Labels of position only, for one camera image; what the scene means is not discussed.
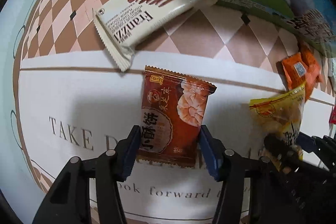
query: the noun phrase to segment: screw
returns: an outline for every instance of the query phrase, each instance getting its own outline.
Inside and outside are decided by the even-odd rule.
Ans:
[[[269,159],[269,157],[262,156],[262,157],[261,157],[261,161],[267,164],[267,163],[270,162],[270,159]]]
[[[113,156],[113,155],[115,155],[115,153],[116,153],[116,152],[115,152],[115,150],[113,150],[113,149],[110,149],[110,150],[107,150],[107,151],[106,151],[106,155],[107,155],[107,156]]]
[[[233,156],[235,154],[235,152],[232,149],[226,149],[224,153],[226,156]]]
[[[78,157],[72,157],[71,159],[70,159],[70,162],[72,163],[72,164],[75,164],[75,163],[77,163],[79,161],[79,158]]]

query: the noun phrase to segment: franzzi biscuit package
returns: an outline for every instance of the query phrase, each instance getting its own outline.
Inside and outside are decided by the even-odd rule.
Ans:
[[[138,158],[193,167],[208,96],[216,87],[149,66],[145,73]]]
[[[254,99],[250,101],[252,118],[257,121],[265,133],[276,137],[297,151],[302,158],[302,149],[295,145],[300,132],[303,108],[305,106],[305,84],[289,92],[272,98]],[[279,168],[280,163],[262,148],[261,155],[268,156]]]
[[[93,21],[118,67],[132,64],[134,49],[147,35],[193,7],[210,6],[217,0],[109,0]]]

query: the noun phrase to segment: label sticker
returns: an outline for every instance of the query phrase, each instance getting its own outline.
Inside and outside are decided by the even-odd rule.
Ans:
[[[294,64],[294,68],[295,68],[297,74],[299,75],[299,77],[302,77],[303,75],[305,75],[306,69],[301,64],[301,62],[297,62],[296,64]]]

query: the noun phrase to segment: checkered floor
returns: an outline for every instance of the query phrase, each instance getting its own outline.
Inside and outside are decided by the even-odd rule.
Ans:
[[[108,0],[40,0],[24,40],[22,59],[104,49],[92,21],[92,8]],[[298,51],[296,37],[272,23],[239,11],[213,6],[191,10],[151,34],[140,51],[174,52],[231,60],[275,73],[279,61]],[[324,83],[333,95],[328,62],[317,51]]]

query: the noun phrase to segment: white tile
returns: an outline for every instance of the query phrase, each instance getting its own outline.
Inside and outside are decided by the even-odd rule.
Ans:
[[[28,38],[28,43],[27,43],[27,45],[28,45],[28,48],[29,48],[29,46],[30,46],[30,42],[32,41],[32,39],[33,39],[33,37],[36,35],[36,33],[37,33],[37,27],[39,26],[39,20],[40,20],[40,17],[38,16],[36,19],[35,19],[35,21],[34,21],[34,24],[33,24],[33,26],[32,26],[32,28],[31,28],[31,32],[29,33],[29,38]]]
[[[271,63],[269,62],[268,58],[266,57],[265,60],[260,65],[261,69],[268,70],[270,72],[273,72]]]
[[[41,5],[40,5],[40,14],[42,13],[44,7],[48,4],[49,0],[42,0]]]
[[[265,54],[268,55],[278,38],[278,31],[275,25],[255,16],[249,15],[248,17],[250,19],[250,28],[257,37]]]
[[[244,24],[241,12],[213,5],[202,9],[224,43],[227,43]]]
[[[286,52],[289,56],[293,55],[293,54],[295,54],[299,51],[299,48],[297,46],[297,39],[296,39],[295,35],[293,35],[289,31],[281,28],[279,30],[279,37],[280,37],[283,45],[285,46]]]
[[[232,55],[230,54],[227,47],[224,45],[224,47],[215,55],[214,59],[221,59],[221,60],[227,60],[235,62]]]
[[[65,4],[62,10],[58,13],[57,17],[52,23],[52,34],[54,36],[54,41],[56,41],[59,34],[63,31],[64,27],[69,22],[71,13],[71,2],[69,0],[68,3]]]

